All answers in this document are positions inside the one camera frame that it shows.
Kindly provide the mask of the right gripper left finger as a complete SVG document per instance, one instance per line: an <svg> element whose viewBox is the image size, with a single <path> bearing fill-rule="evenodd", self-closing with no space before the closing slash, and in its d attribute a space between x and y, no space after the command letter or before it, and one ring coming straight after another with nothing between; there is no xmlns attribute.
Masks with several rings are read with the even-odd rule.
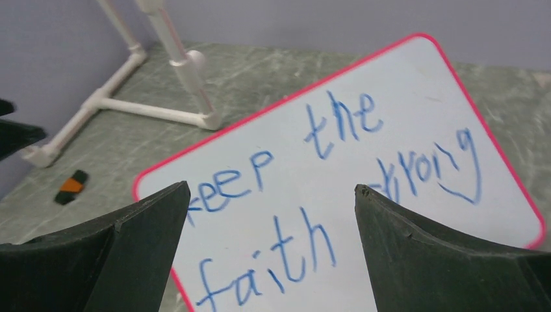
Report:
<svg viewBox="0 0 551 312"><path fill-rule="evenodd" d="M190 202L184 181L100 217L1 245L2 311L158 311Z"/></svg>

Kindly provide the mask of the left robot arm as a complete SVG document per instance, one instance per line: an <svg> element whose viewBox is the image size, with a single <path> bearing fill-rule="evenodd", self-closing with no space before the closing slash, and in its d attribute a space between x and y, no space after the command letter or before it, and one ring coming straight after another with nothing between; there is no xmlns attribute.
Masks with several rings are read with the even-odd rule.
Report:
<svg viewBox="0 0 551 312"><path fill-rule="evenodd" d="M34 151L31 146L46 136L39 126L1 119L1 161L16 152L30 155Z"/></svg>

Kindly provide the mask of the pink framed whiteboard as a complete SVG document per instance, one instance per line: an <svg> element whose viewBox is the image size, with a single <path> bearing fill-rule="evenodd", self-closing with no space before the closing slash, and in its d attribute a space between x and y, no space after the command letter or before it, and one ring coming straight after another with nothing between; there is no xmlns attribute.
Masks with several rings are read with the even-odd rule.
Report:
<svg viewBox="0 0 551 312"><path fill-rule="evenodd" d="M412 34L142 172L185 180L172 276L191 311L375 311L366 184L469 235L533 248L543 216L436 40Z"/></svg>

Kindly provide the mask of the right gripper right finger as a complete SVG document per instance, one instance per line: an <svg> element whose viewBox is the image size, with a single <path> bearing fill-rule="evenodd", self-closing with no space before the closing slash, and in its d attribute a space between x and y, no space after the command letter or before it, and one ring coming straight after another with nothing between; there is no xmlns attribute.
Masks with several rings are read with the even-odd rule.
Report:
<svg viewBox="0 0 551 312"><path fill-rule="evenodd" d="M366 185L355 217L378 311L549 311L550 254L410 211Z"/></svg>

